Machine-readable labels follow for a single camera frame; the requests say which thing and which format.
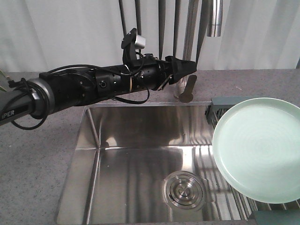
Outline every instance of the white backdrop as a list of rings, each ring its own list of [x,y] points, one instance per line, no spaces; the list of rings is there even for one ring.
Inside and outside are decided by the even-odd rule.
[[[143,53],[158,56],[158,0],[141,0]],[[127,31],[135,1],[123,0]],[[192,59],[198,39],[199,3]],[[163,57],[173,54],[175,0],[166,0]],[[176,56],[182,58],[188,0],[181,1]],[[198,69],[295,68],[300,58],[299,0],[224,0],[221,37],[205,37]],[[121,64],[118,0],[0,0],[0,68],[45,71],[76,63]]]

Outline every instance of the sink basin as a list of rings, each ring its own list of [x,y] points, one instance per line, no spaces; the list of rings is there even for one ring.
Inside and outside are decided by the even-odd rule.
[[[86,108],[57,223],[241,220],[268,209],[221,176],[206,110],[202,103]]]

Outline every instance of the sink drain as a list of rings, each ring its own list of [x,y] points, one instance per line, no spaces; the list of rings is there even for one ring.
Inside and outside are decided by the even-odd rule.
[[[192,173],[176,171],[165,179],[167,201],[181,209],[201,208],[205,202],[204,185]]]

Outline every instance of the light green plate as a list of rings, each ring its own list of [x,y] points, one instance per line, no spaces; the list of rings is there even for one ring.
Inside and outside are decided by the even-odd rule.
[[[265,203],[300,198],[300,108],[254,98],[218,122],[213,154],[224,178],[242,194]]]

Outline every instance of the gray countertop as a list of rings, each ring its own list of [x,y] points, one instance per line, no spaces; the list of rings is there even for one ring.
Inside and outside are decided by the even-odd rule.
[[[17,81],[38,74],[9,75]],[[209,102],[214,96],[267,96],[300,106],[299,69],[198,71],[197,76],[194,101]],[[173,90],[174,85],[152,91],[149,101],[177,102]],[[143,99],[146,93],[127,97]],[[44,125],[32,131],[17,129],[12,124],[0,127],[0,224],[55,224],[82,113],[83,107],[66,109],[50,115]],[[228,224],[245,223],[228,221]]]

